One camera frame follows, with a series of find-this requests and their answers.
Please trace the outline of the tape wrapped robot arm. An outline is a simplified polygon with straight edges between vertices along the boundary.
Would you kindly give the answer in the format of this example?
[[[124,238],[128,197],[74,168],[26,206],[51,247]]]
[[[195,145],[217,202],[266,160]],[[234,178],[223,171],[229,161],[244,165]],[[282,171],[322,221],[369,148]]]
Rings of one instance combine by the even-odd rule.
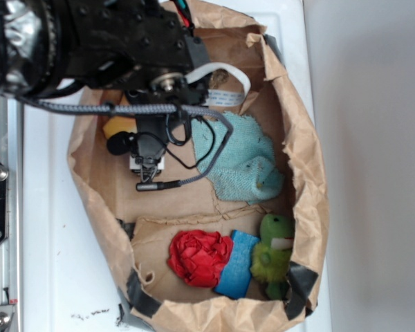
[[[193,103],[209,62],[186,1],[0,1],[0,95],[57,98],[86,86],[166,91]]]

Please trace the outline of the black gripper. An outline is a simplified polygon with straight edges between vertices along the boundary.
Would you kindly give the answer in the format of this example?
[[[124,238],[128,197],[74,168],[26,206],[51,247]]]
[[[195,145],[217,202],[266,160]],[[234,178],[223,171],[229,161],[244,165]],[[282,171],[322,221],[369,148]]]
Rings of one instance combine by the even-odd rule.
[[[49,36],[45,92],[63,79],[77,88],[146,90],[175,75],[201,91],[208,79],[189,74],[210,59],[187,1],[175,11],[158,1],[45,1]]]

